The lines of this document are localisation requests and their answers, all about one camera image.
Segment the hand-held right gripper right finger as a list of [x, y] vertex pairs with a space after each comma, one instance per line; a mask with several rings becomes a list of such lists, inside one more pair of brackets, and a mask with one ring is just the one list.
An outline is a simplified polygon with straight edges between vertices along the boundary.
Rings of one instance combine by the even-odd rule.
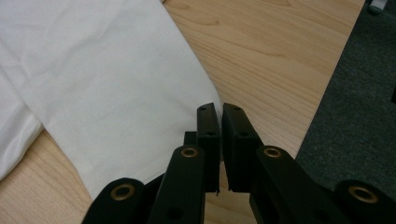
[[262, 140], [245, 111], [237, 105], [223, 105], [221, 128], [222, 154], [229, 190], [250, 192], [255, 150], [262, 146]]

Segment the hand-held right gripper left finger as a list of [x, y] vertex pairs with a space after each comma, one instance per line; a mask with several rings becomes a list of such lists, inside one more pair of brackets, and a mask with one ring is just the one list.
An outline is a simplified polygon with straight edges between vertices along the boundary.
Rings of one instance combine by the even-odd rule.
[[215, 105], [197, 108], [197, 129], [185, 132], [184, 144], [195, 145], [205, 152], [205, 191], [219, 193], [220, 127]]

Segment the white cloth garment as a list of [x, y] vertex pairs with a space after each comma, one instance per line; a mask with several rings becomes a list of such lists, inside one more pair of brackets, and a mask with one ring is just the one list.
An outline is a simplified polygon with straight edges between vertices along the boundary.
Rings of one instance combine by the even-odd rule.
[[161, 0], [0, 0], [0, 76], [91, 196], [166, 168], [218, 93]]

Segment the white furniture foot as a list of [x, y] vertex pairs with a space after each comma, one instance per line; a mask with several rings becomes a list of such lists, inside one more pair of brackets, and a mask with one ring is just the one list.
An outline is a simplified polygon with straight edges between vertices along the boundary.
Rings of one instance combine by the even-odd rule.
[[368, 11], [374, 15], [379, 15], [384, 11], [387, 2], [388, 0], [372, 0], [368, 7]]

